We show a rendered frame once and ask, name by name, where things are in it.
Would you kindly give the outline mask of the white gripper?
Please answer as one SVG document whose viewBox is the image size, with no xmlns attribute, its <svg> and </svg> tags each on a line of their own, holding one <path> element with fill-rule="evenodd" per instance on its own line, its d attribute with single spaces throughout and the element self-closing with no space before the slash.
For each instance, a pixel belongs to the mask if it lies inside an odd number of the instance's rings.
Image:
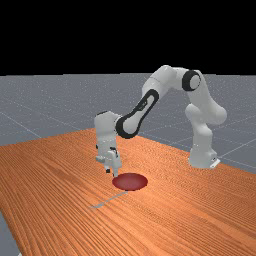
<svg viewBox="0 0 256 256">
<path fill-rule="evenodd" d="M 115 147 L 98 147 L 96 160 L 104 165 L 106 173 L 112 173 L 114 178 L 118 177 L 118 170 L 122 167 L 122 162 Z"/>
</svg>

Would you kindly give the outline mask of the red plate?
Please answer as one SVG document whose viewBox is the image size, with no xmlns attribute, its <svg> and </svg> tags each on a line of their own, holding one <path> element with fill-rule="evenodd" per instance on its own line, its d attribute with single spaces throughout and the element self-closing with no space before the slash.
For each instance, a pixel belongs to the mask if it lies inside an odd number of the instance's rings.
<svg viewBox="0 0 256 256">
<path fill-rule="evenodd" d="M 148 180 L 145 176 L 137 173 L 124 173 L 115 177 L 112 184 L 124 191 L 136 191 L 144 188 L 148 184 Z"/>
</svg>

